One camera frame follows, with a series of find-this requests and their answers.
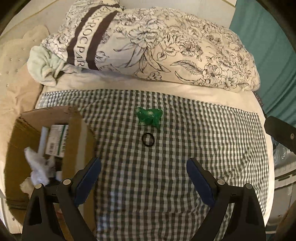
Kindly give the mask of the white green medicine box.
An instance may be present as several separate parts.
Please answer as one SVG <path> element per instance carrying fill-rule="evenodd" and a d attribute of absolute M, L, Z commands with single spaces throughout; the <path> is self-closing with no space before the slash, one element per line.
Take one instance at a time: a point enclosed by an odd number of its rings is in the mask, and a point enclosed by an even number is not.
<path fill-rule="evenodd" d="M 63 158 L 69 125 L 52 125 L 49 131 L 45 154 Z"/>

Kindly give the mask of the white plastic tube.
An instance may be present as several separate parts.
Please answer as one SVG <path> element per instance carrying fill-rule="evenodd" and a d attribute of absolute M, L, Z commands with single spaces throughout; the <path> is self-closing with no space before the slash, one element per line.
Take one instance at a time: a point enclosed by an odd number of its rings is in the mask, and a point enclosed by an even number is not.
<path fill-rule="evenodd" d="M 40 142 L 39 142 L 39 148 L 38 148 L 38 154 L 41 156 L 45 154 L 48 134 L 49 134 L 49 129 L 43 126 L 41 129 L 41 136 L 40 136 Z"/>

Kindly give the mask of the green wrapper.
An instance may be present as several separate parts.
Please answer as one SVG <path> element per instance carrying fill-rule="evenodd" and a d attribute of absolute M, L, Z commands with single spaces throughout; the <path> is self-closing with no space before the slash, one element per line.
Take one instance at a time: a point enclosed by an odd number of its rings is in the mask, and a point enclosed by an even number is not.
<path fill-rule="evenodd" d="M 141 126 L 154 126 L 157 130 L 161 128 L 161 117 L 163 111 L 158 108 L 144 109 L 138 107 L 135 109 L 136 116 L 138 117 L 138 123 Z"/>

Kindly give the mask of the brown cardboard box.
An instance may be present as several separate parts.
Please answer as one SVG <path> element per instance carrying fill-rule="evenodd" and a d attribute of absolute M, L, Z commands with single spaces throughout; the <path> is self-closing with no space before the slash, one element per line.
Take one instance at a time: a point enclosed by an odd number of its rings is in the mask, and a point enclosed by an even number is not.
<path fill-rule="evenodd" d="M 41 108 L 22 113 L 16 119 L 12 130 L 4 169 L 7 204 L 13 216 L 22 226 L 31 198 L 20 189 L 20 184 L 30 177 L 31 173 L 24 149 L 30 147 L 38 152 L 42 127 L 45 126 L 50 130 L 52 125 L 69 125 L 69 129 L 64 157 L 54 156 L 56 171 L 59 172 L 59 181 L 54 181 L 46 186 L 57 185 L 65 179 L 73 178 L 79 170 L 85 168 L 92 158 L 96 158 L 95 136 L 76 107 Z M 51 156 L 44 154 L 43 157 L 48 159 Z M 93 235 L 96 227 L 94 186 L 86 201 L 78 207 Z M 65 240 L 74 240 L 66 225 L 60 204 L 54 203 L 54 209 Z"/>

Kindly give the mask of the cream tufted headboard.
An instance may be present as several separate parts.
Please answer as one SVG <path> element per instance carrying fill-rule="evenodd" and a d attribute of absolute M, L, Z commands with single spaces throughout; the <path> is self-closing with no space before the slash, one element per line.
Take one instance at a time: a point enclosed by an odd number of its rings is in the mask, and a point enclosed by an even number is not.
<path fill-rule="evenodd" d="M 27 61 L 31 48 L 48 35 L 47 28 L 39 25 L 1 45 L 1 138 L 10 138 L 15 119 L 35 106 L 41 85 L 29 74 Z"/>

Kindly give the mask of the floral folded duvet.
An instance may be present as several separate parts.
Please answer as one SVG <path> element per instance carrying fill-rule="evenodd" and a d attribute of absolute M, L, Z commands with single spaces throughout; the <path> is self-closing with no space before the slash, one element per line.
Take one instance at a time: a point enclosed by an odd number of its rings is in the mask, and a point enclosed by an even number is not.
<path fill-rule="evenodd" d="M 85 69 L 234 92 L 260 87 L 254 57 L 236 33 L 177 9 L 76 1 L 42 45 Z"/>

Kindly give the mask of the pale green towel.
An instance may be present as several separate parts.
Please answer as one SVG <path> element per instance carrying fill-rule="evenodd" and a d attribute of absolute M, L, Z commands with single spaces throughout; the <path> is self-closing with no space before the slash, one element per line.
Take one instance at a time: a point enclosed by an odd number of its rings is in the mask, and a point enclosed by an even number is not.
<path fill-rule="evenodd" d="M 27 68 L 36 82 L 49 87 L 57 85 L 57 79 L 61 72 L 81 72 L 81 68 L 68 64 L 41 45 L 31 48 Z"/>

